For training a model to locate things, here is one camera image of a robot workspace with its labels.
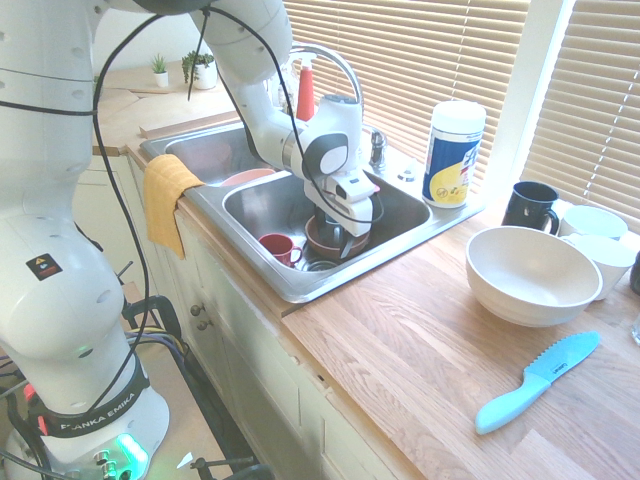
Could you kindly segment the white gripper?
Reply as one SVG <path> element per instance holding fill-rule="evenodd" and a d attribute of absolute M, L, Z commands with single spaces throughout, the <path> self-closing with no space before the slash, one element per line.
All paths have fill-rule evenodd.
<path fill-rule="evenodd" d="M 363 236 L 370 231 L 373 221 L 373 203 L 370 197 L 353 202 L 317 191 L 305 191 L 305 196 L 324 212 L 323 229 L 333 231 L 335 237 L 343 237 L 345 231 L 354 237 Z"/>

